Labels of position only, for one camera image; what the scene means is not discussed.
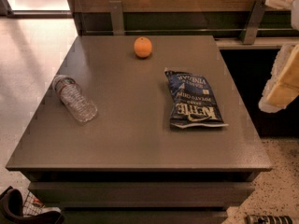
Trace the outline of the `clear plastic water bottle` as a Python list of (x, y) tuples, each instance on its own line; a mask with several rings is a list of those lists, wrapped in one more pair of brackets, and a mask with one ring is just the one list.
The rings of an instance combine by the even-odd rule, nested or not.
[(56, 75), (52, 88), (77, 122), (86, 123), (97, 115), (96, 105), (82, 94), (80, 86), (72, 77)]

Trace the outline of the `blue kettle chips bag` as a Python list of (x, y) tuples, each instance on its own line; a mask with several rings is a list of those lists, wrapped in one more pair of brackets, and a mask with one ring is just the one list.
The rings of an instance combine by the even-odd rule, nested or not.
[(224, 122), (213, 90), (203, 76), (164, 70), (173, 98), (170, 125), (180, 129), (192, 127), (222, 128)]

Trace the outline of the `black white striped cylinder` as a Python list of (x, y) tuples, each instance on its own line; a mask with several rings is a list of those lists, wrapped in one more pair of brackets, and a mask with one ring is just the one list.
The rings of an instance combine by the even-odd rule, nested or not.
[(247, 215), (247, 224), (299, 224), (298, 217)]

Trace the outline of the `orange fruit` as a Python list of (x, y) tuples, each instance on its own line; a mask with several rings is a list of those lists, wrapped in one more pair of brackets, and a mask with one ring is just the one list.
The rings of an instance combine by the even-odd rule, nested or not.
[(152, 44), (151, 41), (146, 37), (139, 37), (134, 43), (135, 55), (139, 58), (147, 58), (151, 55)]

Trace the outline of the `grey cabinet table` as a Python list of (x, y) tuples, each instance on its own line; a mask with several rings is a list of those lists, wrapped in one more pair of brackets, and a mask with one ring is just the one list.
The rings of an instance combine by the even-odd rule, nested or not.
[[(49, 91), (7, 168), (65, 224), (221, 224), (271, 162), (210, 36), (155, 36), (136, 58), (130, 36), (80, 36), (61, 66), (97, 105), (74, 121)], [(170, 125), (166, 70), (205, 77), (221, 128)]]

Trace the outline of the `right metal wall bracket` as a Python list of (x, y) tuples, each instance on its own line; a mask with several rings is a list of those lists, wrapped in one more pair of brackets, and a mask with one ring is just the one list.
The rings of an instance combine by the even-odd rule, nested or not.
[(255, 0), (247, 24), (240, 34), (240, 40), (244, 45), (252, 45), (255, 42), (265, 10), (265, 0)]

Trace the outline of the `horizontal metal rail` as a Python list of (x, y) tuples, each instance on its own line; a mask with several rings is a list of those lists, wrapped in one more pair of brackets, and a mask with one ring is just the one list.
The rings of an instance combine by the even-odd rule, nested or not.
[[(127, 30), (123, 33), (125, 35), (129, 34), (170, 34), (170, 35), (179, 35), (179, 34), (212, 34), (212, 35), (239, 35), (242, 32), (245, 32), (245, 29), (195, 29), (195, 30)], [(298, 35), (297, 30), (291, 28), (277, 28), (277, 29), (258, 29), (258, 34), (265, 34), (270, 36), (275, 35)]]

